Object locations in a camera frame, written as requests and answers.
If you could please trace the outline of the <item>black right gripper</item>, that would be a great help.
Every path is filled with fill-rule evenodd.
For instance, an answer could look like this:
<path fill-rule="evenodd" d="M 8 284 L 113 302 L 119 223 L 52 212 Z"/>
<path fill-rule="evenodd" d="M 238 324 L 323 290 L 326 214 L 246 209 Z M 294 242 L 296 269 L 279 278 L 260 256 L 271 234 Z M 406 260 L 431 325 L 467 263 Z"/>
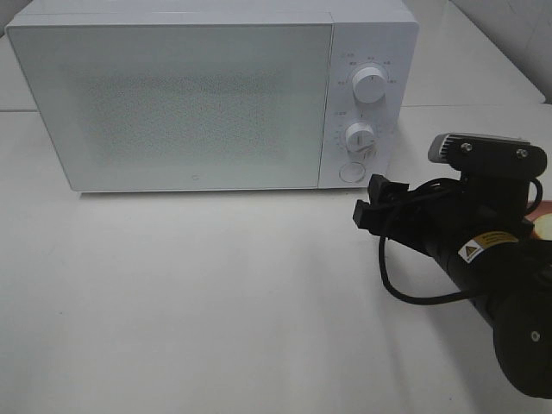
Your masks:
<path fill-rule="evenodd" d="M 387 236 L 423 254 L 440 254 L 487 231 L 527 237 L 525 218 L 535 209 L 529 202 L 534 179 L 512 179 L 463 173 L 459 179 L 432 179 L 413 191 L 406 183 L 380 174 L 369 180 L 370 204 L 358 199 L 353 221 L 371 235 Z"/>

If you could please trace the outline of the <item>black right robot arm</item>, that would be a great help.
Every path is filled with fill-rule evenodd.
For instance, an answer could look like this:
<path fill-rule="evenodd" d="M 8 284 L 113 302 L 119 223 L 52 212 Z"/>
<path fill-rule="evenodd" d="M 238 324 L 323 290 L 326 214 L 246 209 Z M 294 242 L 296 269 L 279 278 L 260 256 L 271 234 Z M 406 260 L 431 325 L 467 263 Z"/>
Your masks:
<path fill-rule="evenodd" d="M 353 219 L 360 229 L 432 258 L 456 291 L 416 297 L 390 281 L 380 255 L 383 286 L 415 305 L 467 300 L 492 328 L 505 377 L 533 398 L 551 396 L 551 244 L 534 239 L 528 220 L 530 182 L 480 178 L 432 179 L 416 189 L 371 177 L 368 200 Z"/>

